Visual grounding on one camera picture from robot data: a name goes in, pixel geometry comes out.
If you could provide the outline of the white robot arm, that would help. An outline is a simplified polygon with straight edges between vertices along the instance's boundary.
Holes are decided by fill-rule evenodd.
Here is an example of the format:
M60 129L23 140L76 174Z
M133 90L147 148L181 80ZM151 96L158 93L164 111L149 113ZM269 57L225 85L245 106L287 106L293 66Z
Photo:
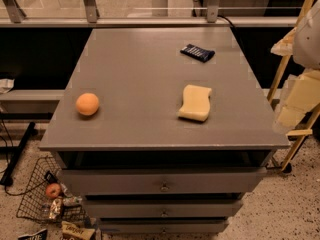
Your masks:
M275 109L273 129L287 133L320 103L320 1L297 27L273 45L271 52L291 55L296 64L305 68L299 76L287 78Z

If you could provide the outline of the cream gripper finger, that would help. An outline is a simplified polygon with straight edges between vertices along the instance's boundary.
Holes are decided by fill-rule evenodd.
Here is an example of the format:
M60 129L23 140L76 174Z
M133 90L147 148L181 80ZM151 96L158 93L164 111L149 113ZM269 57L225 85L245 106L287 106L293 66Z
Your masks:
M288 133L320 103L320 71L305 69L299 76L290 75L281 90L275 108L273 130Z

